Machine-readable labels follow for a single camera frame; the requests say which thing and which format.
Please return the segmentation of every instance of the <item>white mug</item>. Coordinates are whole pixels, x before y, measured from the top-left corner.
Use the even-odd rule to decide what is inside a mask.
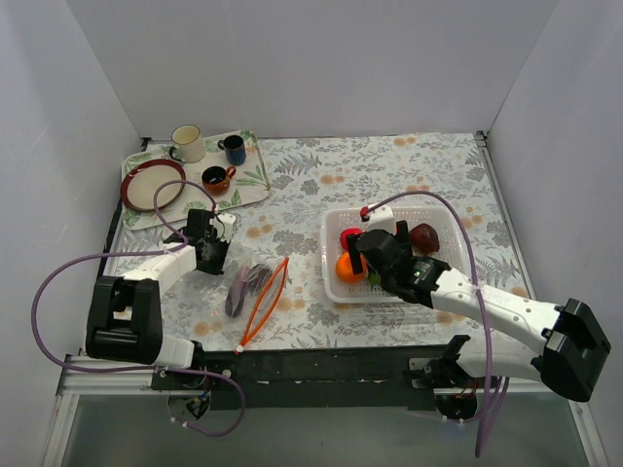
[[[168,155],[175,161],[193,163],[199,162],[205,156],[205,145],[201,131],[194,125],[183,125],[171,135],[175,146],[168,150]],[[180,159],[173,153],[179,152]]]

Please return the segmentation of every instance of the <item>white tray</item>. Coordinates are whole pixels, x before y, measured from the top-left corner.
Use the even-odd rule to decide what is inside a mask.
[[[433,258],[445,261],[453,268],[469,275],[469,257],[462,241],[460,228],[452,214],[443,206],[391,206],[396,221],[405,220],[409,230],[427,223],[439,234],[439,252]],[[327,296],[338,304],[390,304],[402,302],[380,286],[372,287],[367,280],[346,284],[335,273],[335,264],[344,253],[340,234],[349,227],[365,231],[359,209],[333,209],[326,211],[320,227],[322,252],[322,279]]]
[[[218,202],[220,211],[261,201],[269,195],[271,190],[271,182],[269,182],[269,177],[264,168],[257,137],[252,131],[246,129],[204,138],[205,157],[199,162],[184,164],[186,179],[201,184],[203,171],[208,167],[219,165],[225,168],[229,166],[225,153],[219,149],[217,142],[231,134],[237,134],[244,140],[246,161],[236,167],[236,175],[232,179],[230,189],[223,195],[214,197]],[[122,181],[135,167],[146,161],[168,159],[169,148],[170,145],[159,145],[150,148],[149,151],[129,156],[122,165]],[[165,219],[174,222],[186,219],[188,210],[193,208],[207,209],[209,208],[209,200],[201,191],[193,187],[186,187],[174,202],[161,211]],[[124,224],[131,231],[148,229],[162,223],[154,211],[136,211],[125,205],[122,209]]]

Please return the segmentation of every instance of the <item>white plastic basket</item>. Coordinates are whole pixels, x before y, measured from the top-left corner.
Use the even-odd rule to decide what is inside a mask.
[[[396,221],[405,220],[409,230],[427,223],[439,235],[439,252],[433,258],[443,260],[453,268],[469,275],[469,257],[460,228],[452,214],[443,206],[391,206]],[[322,216],[320,245],[322,251],[322,278],[327,296],[338,304],[390,304],[402,302],[380,286],[372,287],[367,280],[346,284],[335,273],[335,264],[344,253],[340,234],[349,227],[365,231],[359,209],[333,209]]]

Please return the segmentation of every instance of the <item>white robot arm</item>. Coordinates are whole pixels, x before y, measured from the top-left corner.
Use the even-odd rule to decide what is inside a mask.
[[[366,233],[347,237],[348,250],[354,250],[353,269],[359,266],[358,251],[387,292],[408,303],[482,321],[471,280],[440,260],[413,256],[406,223],[395,223],[388,206],[371,213],[369,222]],[[537,302],[488,285],[480,291],[491,327],[516,340],[494,341],[493,374],[541,380],[568,399],[588,401],[610,352],[590,307],[574,299],[564,306]],[[485,375],[481,341],[457,337],[449,348],[442,362],[424,368],[424,377],[457,382]]]
[[[155,256],[123,276],[102,276],[95,282],[87,324],[91,357],[171,368],[190,368],[198,347],[192,341],[164,334],[161,297],[193,270],[221,273],[234,233],[236,217],[191,209],[184,229],[189,244]],[[180,239],[165,241],[169,248]]]

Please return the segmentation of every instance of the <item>mug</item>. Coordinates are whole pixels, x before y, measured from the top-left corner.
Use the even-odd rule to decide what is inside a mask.
[[[236,175],[236,168],[233,165],[227,167],[227,170],[214,165],[203,172],[203,187],[211,195],[223,195],[230,188],[230,182],[234,175]]]
[[[205,156],[205,144],[203,143],[202,133],[194,125],[183,125],[177,128],[171,135],[173,146],[168,150],[168,156],[174,161],[193,163],[199,162]],[[173,153],[177,151],[180,159]]]
[[[237,134],[221,139],[217,144],[221,151],[225,151],[225,156],[229,163],[233,165],[243,165],[244,161],[246,161],[244,140]]]

